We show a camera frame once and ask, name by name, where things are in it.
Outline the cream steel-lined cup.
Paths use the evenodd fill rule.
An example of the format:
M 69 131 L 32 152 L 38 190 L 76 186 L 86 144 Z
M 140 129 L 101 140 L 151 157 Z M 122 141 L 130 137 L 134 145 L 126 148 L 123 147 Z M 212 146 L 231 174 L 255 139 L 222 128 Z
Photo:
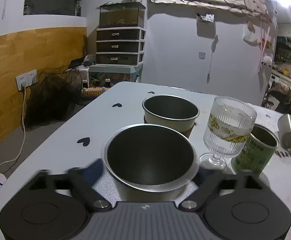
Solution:
M 183 194 L 199 168 L 187 137 L 169 127 L 134 124 L 103 144 L 102 159 L 124 202 L 169 202 Z

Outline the cream cup with brown sleeve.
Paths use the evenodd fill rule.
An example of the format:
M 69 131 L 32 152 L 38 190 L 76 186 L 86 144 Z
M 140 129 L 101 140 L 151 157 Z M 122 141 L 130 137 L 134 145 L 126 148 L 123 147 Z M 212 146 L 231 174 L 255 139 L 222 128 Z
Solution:
M 143 100 L 142 107 L 146 124 L 169 127 L 187 138 L 200 114 L 194 103 L 175 95 L 152 96 Z

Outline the lying stainless steel cup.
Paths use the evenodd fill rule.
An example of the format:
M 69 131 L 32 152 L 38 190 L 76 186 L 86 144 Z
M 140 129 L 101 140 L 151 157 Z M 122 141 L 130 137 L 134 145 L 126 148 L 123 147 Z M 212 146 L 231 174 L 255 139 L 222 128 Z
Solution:
M 282 115 L 278 122 L 278 135 L 283 148 L 291 149 L 291 115 Z

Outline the white drawer unit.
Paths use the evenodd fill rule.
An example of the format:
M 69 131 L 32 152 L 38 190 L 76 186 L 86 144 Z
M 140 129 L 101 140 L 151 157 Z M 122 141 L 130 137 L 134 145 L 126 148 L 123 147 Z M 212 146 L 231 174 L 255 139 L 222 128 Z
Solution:
M 141 27 L 97 29 L 96 63 L 137 66 L 143 62 L 146 30 Z

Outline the ribbed stemmed glass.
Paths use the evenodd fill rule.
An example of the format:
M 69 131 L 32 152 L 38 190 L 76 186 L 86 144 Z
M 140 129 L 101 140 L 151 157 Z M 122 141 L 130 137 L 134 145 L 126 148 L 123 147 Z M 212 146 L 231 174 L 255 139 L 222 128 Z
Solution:
M 200 167 L 226 171 L 225 158 L 241 152 L 256 119 L 257 112 L 248 103 L 226 96 L 215 97 L 203 137 L 209 151 L 200 156 Z

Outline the glass fish tank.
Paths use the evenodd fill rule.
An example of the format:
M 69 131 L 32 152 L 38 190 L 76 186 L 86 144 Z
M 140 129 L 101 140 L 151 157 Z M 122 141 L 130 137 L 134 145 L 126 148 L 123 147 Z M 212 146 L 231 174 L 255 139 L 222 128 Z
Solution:
M 146 7 L 140 2 L 111 3 L 99 7 L 99 27 L 144 27 Z

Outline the green tin can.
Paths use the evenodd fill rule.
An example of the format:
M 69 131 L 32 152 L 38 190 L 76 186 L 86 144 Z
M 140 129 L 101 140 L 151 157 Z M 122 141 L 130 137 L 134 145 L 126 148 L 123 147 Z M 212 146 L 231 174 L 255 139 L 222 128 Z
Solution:
M 241 153 L 231 160 L 236 173 L 254 172 L 259 176 L 279 146 L 279 140 L 272 131 L 255 124 Z

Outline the brown draped chair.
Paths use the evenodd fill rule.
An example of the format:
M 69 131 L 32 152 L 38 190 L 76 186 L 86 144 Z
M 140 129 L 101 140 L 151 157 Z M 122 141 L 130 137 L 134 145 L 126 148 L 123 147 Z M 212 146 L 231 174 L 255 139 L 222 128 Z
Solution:
M 262 107 L 291 115 L 291 88 L 274 81 L 265 93 Z

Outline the white wall power socket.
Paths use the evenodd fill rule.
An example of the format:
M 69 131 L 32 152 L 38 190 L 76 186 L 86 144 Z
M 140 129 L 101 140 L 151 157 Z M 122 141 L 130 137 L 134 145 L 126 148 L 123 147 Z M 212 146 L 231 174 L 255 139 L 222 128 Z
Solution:
M 37 70 L 21 74 L 15 78 L 17 90 L 21 91 L 23 88 L 32 86 L 37 83 Z

